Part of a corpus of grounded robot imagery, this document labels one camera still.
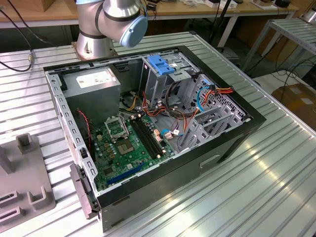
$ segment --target pcie slot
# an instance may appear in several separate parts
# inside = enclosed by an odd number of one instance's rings
[[[141,164],[141,165],[139,165],[139,166],[137,166],[137,167],[135,167],[135,168],[133,168],[133,169],[131,169],[131,170],[129,170],[129,171],[123,173],[123,174],[120,174],[120,175],[118,175],[117,177],[114,177],[114,178],[108,180],[108,181],[107,181],[107,184],[109,185],[109,184],[116,183],[116,182],[118,182],[118,181],[120,181],[120,180],[122,180],[122,179],[124,179],[124,178],[126,178],[126,177],[128,177],[128,176],[130,176],[130,175],[132,175],[132,174],[137,173],[138,171],[141,170],[141,168],[142,168],[142,166],[143,166],[144,164],[145,164],[145,163],[143,163],[143,164]]]

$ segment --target cardboard box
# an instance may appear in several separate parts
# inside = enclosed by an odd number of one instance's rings
[[[283,86],[272,93],[280,101]],[[282,104],[316,131],[316,95],[303,84],[285,87]]]
[[[16,8],[45,12],[55,0],[11,0]],[[0,5],[10,6],[7,0],[0,0]]]

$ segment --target ram slot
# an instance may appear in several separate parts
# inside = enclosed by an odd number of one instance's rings
[[[156,159],[158,155],[163,154],[162,149],[141,120],[132,121],[131,125],[152,159]]]

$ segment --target white label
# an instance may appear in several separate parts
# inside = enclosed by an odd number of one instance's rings
[[[297,87],[293,87],[293,88],[290,88],[291,89],[291,91],[293,91],[295,94],[301,94],[302,92],[300,91],[300,89],[299,88],[297,88]]]
[[[98,72],[77,77],[77,82],[81,88],[86,88],[89,86],[99,85],[112,81],[115,81],[115,78],[112,78],[107,72]]]
[[[180,131],[177,130],[177,129],[173,130],[173,134],[174,134],[174,135],[179,135],[179,132],[180,132]]]
[[[301,100],[307,105],[312,105],[313,104],[313,102],[309,98],[301,98]]]

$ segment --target aluminum table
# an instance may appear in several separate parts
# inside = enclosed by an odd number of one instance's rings
[[[316,25],[312,25],[301,19],[269,20],[255,41],[253,47],[247,54],[245,62],[242,66],[243,71],[247,68],[259,45],[264,40],[270,29],[276,30],[276,34],[263,52],[263,55],[269,52],[280,35],[287,37],[302,47],[301,52],[296,57],[297,60],[295,60],[295,62],[300,59],[305,50],[308,50],[312,54],[316,54]]]
[[[316,133],[263,92],[242,71],[191,33],[145,37],[119,55],[186,45],[251,103],[267,121],[225,162],[109,230],[107,236],[307,236],[316,230]],[[35,50],[30,72],[1,66],[0,143],[36,134],[56,207],[1,236],[99,237],[101,223],[86,220],[69,175],[72,157],[57,120],[43,66],[76,62],[71,46]],[[11,66],[28,52],[0,55]]]

